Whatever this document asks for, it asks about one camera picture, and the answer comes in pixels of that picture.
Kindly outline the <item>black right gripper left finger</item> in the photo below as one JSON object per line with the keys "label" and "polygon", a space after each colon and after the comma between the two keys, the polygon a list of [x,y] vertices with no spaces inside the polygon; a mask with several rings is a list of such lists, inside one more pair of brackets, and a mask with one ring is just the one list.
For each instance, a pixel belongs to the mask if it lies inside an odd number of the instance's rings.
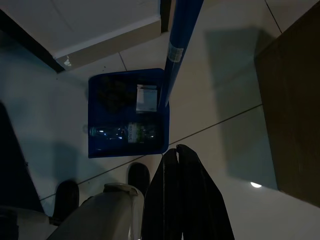
{"label": "black right gripper left finger", "polygon": [[143,240],[180,240],[182,209],[177,150],[161,158],[145,195],[141,228]]}

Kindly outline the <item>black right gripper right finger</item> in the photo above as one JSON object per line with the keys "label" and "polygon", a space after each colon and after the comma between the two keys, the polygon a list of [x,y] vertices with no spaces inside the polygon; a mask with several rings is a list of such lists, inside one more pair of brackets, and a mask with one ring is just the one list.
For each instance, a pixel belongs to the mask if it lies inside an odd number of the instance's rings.
{"label": "black right gripper right finger", "polygon": [[182,233],[185,240],[233,240],[223,196],[190,147],[176,146],[182,194]]}

